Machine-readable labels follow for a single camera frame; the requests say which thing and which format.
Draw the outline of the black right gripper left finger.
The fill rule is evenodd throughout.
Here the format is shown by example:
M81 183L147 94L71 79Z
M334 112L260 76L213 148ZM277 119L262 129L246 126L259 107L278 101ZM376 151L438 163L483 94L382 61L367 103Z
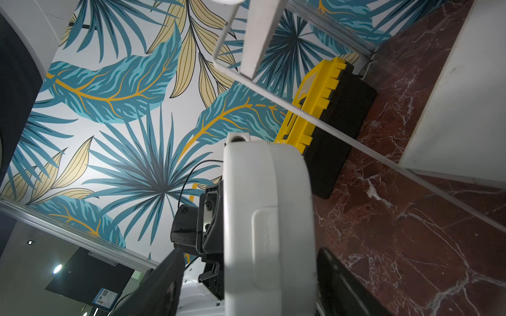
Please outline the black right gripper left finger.
M113 315L175 315L183 284L185 261L173 250Z

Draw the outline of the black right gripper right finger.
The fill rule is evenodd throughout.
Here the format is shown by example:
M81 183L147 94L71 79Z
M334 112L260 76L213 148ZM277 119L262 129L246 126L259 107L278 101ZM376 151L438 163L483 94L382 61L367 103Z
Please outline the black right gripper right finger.
M391 315L332 252L317 256L318 315Z

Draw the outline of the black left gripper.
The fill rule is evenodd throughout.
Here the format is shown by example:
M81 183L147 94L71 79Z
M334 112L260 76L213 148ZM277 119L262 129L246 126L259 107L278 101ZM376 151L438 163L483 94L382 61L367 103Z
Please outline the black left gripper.
M204 271L198 277L218 300L225 296L223 182L207 187L200 196L196 249Z

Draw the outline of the white square alarm clock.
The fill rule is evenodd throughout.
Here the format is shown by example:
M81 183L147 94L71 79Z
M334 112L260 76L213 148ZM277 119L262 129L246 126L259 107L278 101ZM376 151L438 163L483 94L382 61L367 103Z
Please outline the white square alarm clock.
M225 313L314 315L316 242L302 155L230 133L223 160Z

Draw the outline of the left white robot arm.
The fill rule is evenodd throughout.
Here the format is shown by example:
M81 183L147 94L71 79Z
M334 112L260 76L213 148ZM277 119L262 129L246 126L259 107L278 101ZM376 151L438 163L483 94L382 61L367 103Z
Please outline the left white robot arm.
M198 206L179 207L171 242L193 257L184 270L177 315L224 315L222 180L204 190Z

